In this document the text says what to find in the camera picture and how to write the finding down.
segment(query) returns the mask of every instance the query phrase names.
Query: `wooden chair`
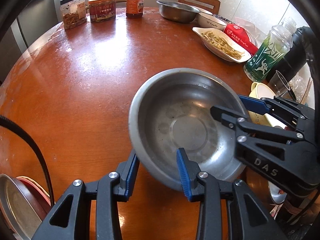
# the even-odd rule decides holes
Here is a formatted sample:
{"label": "wooden chair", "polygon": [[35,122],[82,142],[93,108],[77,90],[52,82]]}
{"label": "wooden chair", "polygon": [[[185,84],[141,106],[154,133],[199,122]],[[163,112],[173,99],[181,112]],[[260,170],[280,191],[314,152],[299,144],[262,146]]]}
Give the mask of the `wooden chair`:
{"label": "wooden chair", "polygon": [[195,1],[212,5],[213,9],[209,8],[209,7],[205,6],[205,5],[196,4],[196,3],[193,3],[193,2],[190,2],[190,1],[178,0],[178,2],[200,7],[202,9],[205,9],[205,10],[209,11],[209,12],[212,12],[213,14],[218,14],[219,13],[219,9],[220,9],[220,1],[219,0],[195,0]]}

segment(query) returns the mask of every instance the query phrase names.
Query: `plastic bottle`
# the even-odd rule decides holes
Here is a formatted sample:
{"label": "plastic bottle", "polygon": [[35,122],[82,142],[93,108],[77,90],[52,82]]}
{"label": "plastic bottle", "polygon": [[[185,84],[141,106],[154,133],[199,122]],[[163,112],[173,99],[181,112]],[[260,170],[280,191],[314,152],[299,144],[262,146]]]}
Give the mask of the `plastic bottle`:
{"label": "plastic bottle", "polygon": [[272,26],[256,54],[244,65],[244,72],[252,81],[264,80],[274,64],[290,50],[296,29],[296,22],[291,17],[285,18],[281,25]]}
{"label": "plastic bottle", "polygon": [[128,18],[141,18],[143,15],[144,0],[127,0],[126,16]]}

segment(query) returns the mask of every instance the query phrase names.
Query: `red packaging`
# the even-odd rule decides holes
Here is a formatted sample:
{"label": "red packaging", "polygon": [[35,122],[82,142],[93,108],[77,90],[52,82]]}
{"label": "red packaging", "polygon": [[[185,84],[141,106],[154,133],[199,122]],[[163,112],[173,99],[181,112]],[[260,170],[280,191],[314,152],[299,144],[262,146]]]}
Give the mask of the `red packaging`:
{"label": "red packaging", "polygon": [[235,24],[227,24],[223,32],[230,38],[232,38],[241,47],[246,49],[251,54],[251,56],[253,56],[258,51],[258,48],[251,42],[251,39],[249,38],[244,28]]}

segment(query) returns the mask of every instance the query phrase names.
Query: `wooden table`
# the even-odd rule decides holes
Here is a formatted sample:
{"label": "wooden table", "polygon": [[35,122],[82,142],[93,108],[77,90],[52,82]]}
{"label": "wooden table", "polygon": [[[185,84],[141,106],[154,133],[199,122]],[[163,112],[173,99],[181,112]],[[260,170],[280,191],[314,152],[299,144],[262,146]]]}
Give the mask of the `wooden table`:
{"label": "wooden table", "polygon": [[[145,8],[140,19],[127,19],[125,9],[117,9],[116,20],[68,31],[58,24],[20,57],[0,88],[0,114],[40,147],[56,200],[74,179],[100,179],[127,159],[130,103],[156,73],[196,68],[249,94],[243,66],[212,54],[193,26],[163,19],[157,8]],[[0,173],[29,176],[45,186],[29,146],[2,127],[0,139]],[[199,203],[162,185],[142,165],[132,197],[118,206],[124,240],[195,239]],[[226,238],[225,213],[223,221]],[[94,230],[93,218],[91,239]]]}

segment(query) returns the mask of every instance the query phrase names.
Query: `stainless steel bowl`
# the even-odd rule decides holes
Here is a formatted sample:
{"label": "stainless steel bowl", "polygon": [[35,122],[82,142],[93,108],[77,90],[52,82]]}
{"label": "stainless steel bowl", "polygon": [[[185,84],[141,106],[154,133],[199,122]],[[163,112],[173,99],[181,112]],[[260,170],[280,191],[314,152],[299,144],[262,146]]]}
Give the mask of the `stainless steel bowl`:
{"label": "stainless steel bowl", "polygon": [[237,94],[217,77],[190,68],[163,71],[148,79],[134,96],[129,134],[137,156],[160,182],[182,190],[176,150],[217,179],[233,181],[244,169],[234,158],[234,132],[210,115],[213,105],[241,113]]}
{"label": "stainless steel bowl", "polygon": [[199,9],[184,3],[166,0],[159,0],[157,3],[161,16],[174,22],[190,23],[201,13]]}

